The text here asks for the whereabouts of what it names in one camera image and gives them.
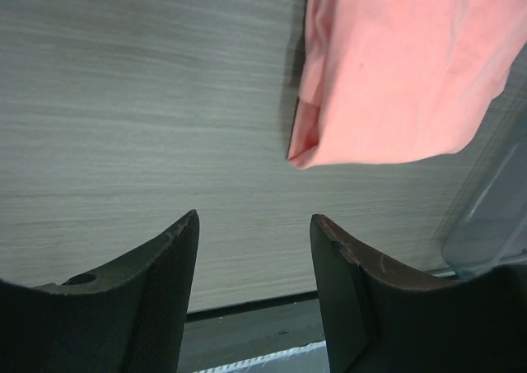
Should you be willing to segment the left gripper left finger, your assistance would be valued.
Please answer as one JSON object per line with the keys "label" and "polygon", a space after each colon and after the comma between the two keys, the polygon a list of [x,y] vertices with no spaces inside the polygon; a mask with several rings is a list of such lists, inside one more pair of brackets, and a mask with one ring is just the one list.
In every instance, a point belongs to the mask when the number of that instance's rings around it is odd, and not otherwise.
{"label": "left gripper left finger", "polygon": [[61,284],[1,284],[4,372],[174,372],[199,217]]}

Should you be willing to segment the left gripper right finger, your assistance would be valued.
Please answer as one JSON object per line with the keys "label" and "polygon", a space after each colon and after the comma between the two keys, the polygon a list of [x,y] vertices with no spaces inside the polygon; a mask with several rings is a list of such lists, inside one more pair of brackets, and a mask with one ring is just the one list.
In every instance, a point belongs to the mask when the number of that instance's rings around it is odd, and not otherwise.
{"label": "left gripper right finger", "polygon": [[523,264],[468,281],[436,277],[321,214],[310,246],[331,371],[525,371]]}

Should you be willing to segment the salmon pink t-shirt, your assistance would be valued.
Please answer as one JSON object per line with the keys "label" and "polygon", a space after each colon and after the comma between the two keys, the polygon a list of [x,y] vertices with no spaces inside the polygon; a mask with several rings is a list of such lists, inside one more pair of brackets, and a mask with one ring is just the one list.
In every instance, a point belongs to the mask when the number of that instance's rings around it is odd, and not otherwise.
{"label": "salmon pink t-shirt", "polygon": [[307,0],[288,161],[401,164],[461,151],[526,42],[526,0]]}

